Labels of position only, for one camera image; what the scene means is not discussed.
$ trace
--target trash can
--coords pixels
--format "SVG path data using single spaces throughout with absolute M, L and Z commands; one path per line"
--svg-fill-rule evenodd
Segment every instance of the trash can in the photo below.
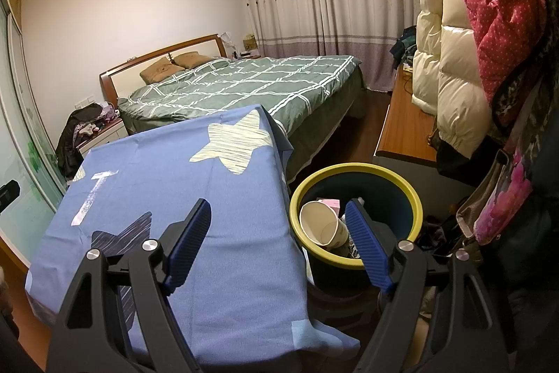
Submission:
M 317 198 L 340 200 L 340 217 L 351 198 L 362 197 L 374 221 L 386 223 L 398 239 L 415 241 L 423 223 L 419 196 L 407 181 L 382 166 L 343 163 L 329 166 L 307 177 L 295 190 L 289 219 L 299 243 L 308 252 L 312 278 L 326 292 L 359 292 L 370 285 L 363 262 L 327 252 L 312 242 L 301 228 L 301 206 Z

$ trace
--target silver screw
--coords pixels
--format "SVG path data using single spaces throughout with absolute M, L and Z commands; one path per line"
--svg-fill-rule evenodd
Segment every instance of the silver screw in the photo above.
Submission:
M 398 248 L 404 252 L 411 252 L 414 249 L 414 245 L 412 242 L 404 240 L 398 242 Z
M 101 252 L 99 250 L 97 250 L 96 248 L 94 248 L 94 249 L 90 250 L 89 252 L 87 252 L 86 258 L 87 259 L 97 259 L 100 254 L 101 254 Z
M 470 258 L 468 252 L 466 252 L 466 250 L 463 248 L 461 248 L 460 250 L 456 250 L 455 255 L 460 261 L 468 261 Z
M 157 248 L 157 241 L 154 239 L 148 239 L 141 246 L 146 252 L 151 252 Z

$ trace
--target paper cup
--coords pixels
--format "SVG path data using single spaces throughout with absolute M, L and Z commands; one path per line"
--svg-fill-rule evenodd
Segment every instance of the paper cup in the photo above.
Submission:
M 337 218 L 331 207 L 320 201 L 303 204 L 299 220 L 306 236 L 327 250 L 339 247 L 348 240 L 349 232 L 346 225 Z

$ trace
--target white star pattern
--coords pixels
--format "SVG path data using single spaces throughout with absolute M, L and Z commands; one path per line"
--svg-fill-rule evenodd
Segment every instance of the white star pattern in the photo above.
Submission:
M 234 125 L 208 125 L 210 142 L 190 159 L 191 162 L 219 158 L 233 174 L 247 169 L 252 152 L 261 146 L 272 146 L 272 138 L 260 129 L 260 114 L 253 109 Z

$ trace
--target pillow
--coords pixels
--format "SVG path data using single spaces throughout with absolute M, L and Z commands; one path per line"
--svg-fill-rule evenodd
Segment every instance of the pillow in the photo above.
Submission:
M 184 70 L 184 68 L 171 64 L 169 59 L 162 57 L 157 62 L 151 64 L 147 69 L 142 70 L 140 76 L 146 84 L 160 83 L 165 78 L 181 70 Z
M 213 61 L 215 58 L 198 54 L 197 51 L 181 54 L 173 59 L 174 63 L 186 69 L 193 69 L 198 65 Z

